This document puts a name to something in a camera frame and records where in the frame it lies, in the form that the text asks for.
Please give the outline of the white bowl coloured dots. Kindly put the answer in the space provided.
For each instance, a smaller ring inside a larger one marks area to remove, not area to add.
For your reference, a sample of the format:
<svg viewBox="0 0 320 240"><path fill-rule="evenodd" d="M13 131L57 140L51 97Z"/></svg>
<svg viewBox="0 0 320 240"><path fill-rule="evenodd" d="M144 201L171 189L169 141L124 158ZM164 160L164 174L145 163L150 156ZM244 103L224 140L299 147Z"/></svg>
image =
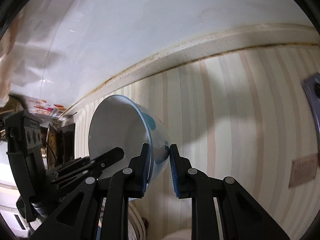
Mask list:
<svg viewBox="0 0 320 240"><path fill-rule="evenodd" d="M123 95L109 96L98 105L88 133L91 160L119 147L125 153L124 169L133 157L140 155L144 143L150 146L147 182L150 185L161 176L169 161L171 142L166 127L148 109Z"/></svg>

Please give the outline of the dark frying pan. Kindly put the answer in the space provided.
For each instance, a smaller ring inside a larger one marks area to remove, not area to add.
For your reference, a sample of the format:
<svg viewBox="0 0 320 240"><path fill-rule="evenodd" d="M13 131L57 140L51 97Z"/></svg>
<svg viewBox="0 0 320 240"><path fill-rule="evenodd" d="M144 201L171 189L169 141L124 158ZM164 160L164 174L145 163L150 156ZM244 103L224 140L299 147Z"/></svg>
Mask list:
<svg viewBox="0 0 320 240"><path fill-rule="evenodd" d="M49 124L46 135L47 166L51 170L64 163L62 134Z"/></svg>

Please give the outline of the black stove top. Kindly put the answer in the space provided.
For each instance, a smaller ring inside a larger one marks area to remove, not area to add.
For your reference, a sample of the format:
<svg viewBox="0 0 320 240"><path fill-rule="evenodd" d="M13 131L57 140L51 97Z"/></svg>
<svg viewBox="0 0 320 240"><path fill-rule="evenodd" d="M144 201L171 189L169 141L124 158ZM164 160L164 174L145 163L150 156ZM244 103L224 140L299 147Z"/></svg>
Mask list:
<svg viewBox="0 0 320 240"><path fill-rule="evenodd" d="M67 163L74 159L75 124L57 130L57 155L59 161Z"/></svg>

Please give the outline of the striped tablecloth with cat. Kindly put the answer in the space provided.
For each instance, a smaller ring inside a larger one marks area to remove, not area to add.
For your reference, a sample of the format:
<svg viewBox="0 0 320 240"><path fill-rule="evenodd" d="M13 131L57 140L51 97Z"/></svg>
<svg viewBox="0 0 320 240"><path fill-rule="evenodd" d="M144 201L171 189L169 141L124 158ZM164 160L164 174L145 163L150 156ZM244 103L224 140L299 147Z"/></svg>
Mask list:
<svg viewBox="0 0 320 240"><path fill-rule="evenodd" d="M319 211L319 178L289 186L292 162L316 156L302 81L319 72L319 47L277 46L209 57L118 90L146 107L171 142L210 177L234 177L300 239Z"/></svg>

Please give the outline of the small brown card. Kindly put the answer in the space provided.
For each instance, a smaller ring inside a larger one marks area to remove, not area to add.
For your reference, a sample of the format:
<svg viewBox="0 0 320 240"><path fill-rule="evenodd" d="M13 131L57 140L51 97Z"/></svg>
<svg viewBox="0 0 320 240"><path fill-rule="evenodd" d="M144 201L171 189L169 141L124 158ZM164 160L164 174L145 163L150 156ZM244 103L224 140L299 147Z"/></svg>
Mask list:
<svg viewBox="0 0 320 240"><path fill-rule="evenodd" d="M289 187L296 187L316 178L318 154L294 159L291 164Z"/></svg>

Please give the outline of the dark smartphone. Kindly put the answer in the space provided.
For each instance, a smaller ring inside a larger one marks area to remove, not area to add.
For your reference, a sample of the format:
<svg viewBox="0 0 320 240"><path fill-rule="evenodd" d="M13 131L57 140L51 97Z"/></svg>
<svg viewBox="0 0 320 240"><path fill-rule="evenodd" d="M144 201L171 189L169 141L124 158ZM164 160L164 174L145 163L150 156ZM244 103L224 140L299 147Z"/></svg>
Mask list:
<svg viewBox="0 0 320 240"><path fill-rule="evenodd" d="M310 105L319 144L319 72L302 81L302 87Z"/></svg>

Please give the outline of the colourful wall sticker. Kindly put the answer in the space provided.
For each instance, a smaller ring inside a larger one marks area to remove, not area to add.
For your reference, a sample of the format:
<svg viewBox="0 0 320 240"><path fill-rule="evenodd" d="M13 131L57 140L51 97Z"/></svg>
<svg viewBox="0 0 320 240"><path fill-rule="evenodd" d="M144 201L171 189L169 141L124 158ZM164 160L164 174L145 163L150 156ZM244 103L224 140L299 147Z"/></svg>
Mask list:
<svg viewBox="0 0 320 240"><path fill-rule="evenodd" d="M60 117L66 110L64 105L54 104L43 99L25 97L25 104L30 113L51 118Z"/></svg>

